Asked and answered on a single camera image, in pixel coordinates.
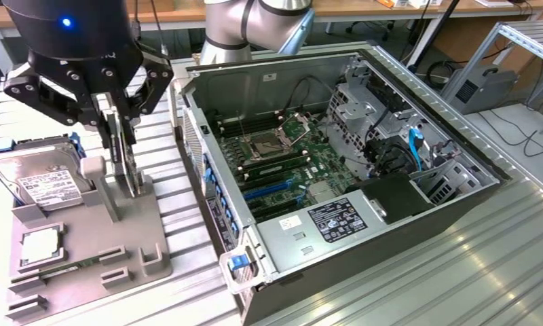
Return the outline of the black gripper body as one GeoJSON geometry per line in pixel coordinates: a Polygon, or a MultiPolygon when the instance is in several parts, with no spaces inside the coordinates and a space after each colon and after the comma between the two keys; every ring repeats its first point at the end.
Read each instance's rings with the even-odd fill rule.
{"type": "Polygon", "coordinates": [[[37,74],[77,90],[75,73],[90,93],[109,91],[114,79],[125,88],[142,63],[123,1],[3,1],[29,48],[37,74]]]}

